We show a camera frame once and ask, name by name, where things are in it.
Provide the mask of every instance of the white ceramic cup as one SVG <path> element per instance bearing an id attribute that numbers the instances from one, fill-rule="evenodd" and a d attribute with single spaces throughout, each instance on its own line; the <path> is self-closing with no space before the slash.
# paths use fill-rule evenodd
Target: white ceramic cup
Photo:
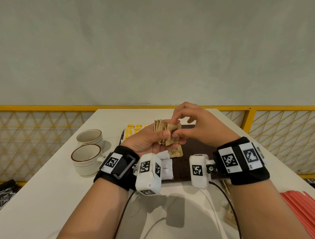
<path id="1" fill-rule="evenodd" d="M 78 147 L 87 144 L 97 144 L 102 149 L 104 147 L 104 140 L 102 131 L 97 129 L 86 130 L 78 134 L 77 136 Z"/>
<path id="2" fill-rule="evenodd" d="M 71 154 L 71 160 L 79 175 L 90 175 L 98 171 L 100 163 L 105 158 L 102 156 L 102 148 L 97 144 L 83 145 Z"/>

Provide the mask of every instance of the cup rim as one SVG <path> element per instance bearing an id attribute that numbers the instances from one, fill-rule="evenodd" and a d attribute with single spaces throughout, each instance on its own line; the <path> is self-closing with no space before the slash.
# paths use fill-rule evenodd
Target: cup rim
<path id="1" fill-rule="evenodd" d="M 96 138 L 91 139 L 91 140 L 88 140 L 88 141 L 81 141 L 81 140 L 78 140 L 78 137 L 79 137 L 80 134 L 84 133 L 85 131 L 89 131 L 89 130 L 84 130 L 84 131 L 82 131 L 81 133 L 79 133 L 79 134 L 77 135 L 77 141 L 83 142 L 83 143 L 84 143 L 84 142 L 90 142 L 90 141 L 96 140 L 98 137 L 100 137 L 100 136 L 102 135 L 102 131 L 98 130 L 98 131 L 100 132 L 100 135 L 97 136 Z"/>
<path id="2" fill-rule="evenodd" d="M 94 156 L 93 158 L 90 158 L 90 159 L 87 159 L 87 160 L 84 160 L 84 161 L 77 161 L 77 160 L 75 160 L 75 159 L 73 158 L 74 152 L 77 151 L 79 148 L 84 147 L 84 146 L 87 146 L 87 145 L 96 145 L 97 147 L 99 147 L 99 152 L 98 152 L 98 154 L 97 154 L 96 156 Z M 86 162 L 86 161 L 89 161 L 89 160 L 91 160 L 91 159 L 96 158 L 96 157 L 100 154 L 100 152 L 102 151 L 102 148 L 101 148 L 99 145 L 93 144 L 93 143 L 82 145 L 82 146 L 80 146 L 79 148 L 75 149 L 75 150 L 72 152 L 72 154 L 71 154 L 71 160 L 72 160 L 72 161 L 75 161 L 75 162 Z"/>

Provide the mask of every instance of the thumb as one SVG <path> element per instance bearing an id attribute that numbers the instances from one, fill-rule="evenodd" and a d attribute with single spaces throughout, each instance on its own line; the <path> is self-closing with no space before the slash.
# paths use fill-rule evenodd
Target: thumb
<path id="1" fill-rule="evenodd" d="M 153 132 L 147 137 L 147 142 L 149 143 L 155 143 L 161 139 L 167 139 L 171 136 L 171 131 L 169 130 L 161 130 L 157 132 Z"/>
<path id="2" fill-rule="evenodd" d="M 179 129 L 174 131 L 173 137 L 194 138 L 194 129 Z"/>

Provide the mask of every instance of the white wall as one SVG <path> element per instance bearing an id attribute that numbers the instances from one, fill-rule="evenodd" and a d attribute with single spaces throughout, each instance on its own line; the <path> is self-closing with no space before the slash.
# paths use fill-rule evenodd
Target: white wall
<path id="1" fill-rule="evenodd" d="M 2 0 L 0 104 L 315 105 L 313 0 Z"/>

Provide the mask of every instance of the person's left hand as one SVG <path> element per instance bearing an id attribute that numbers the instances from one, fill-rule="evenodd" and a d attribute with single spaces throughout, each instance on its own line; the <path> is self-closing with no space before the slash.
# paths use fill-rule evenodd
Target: person's left hand
<path id="1" fill-rule="evenodd" d="M 170 119 L 164 119 L 163 121 L 171 123 Z M 153 128 L 154 124 L 148 125 L 138 133 L 133 134 L 124 140 L 121 145 L 132 149 L 137 155 L 139 155 L 139 157 L 141 157 L 142 155 L 148 153 L 157 154 L 165 150 L 175 149 L 179 146 L 179 144 L 186 143 L 185 138 L 180 138 L 178 143 L 174 143 L 169 146 L 159 144 L 158 141 L 170 137 L 171 132 L 169 130 L 153 132 Z"/>

